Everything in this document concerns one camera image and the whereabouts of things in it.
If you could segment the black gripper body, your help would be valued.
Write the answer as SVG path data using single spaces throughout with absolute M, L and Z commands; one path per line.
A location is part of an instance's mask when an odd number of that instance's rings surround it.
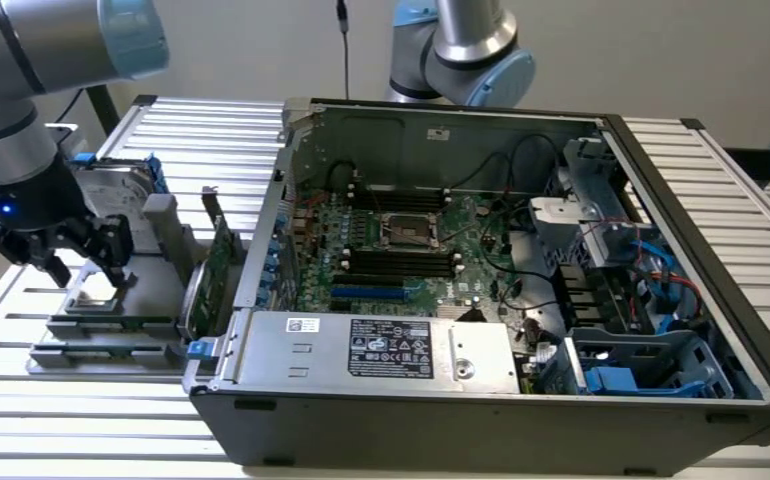
M 52 235 L 86 246 L 90 210 L 63 154 L 40 173 L 0 185 L 0 246 L 26 246 L 27 235 Z

